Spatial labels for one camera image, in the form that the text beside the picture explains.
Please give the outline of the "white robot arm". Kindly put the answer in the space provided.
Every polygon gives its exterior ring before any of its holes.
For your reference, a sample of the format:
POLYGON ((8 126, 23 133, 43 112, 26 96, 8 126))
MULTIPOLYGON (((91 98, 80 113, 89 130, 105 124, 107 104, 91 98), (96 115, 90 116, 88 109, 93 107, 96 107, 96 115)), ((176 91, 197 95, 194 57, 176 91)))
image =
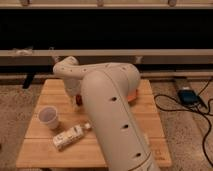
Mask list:
POLYGON ((81 65, 72 56, 56 63, 70 96, 79 94, 109 171, 160 171, 127 97, 140 84, 131 63, 81 65))

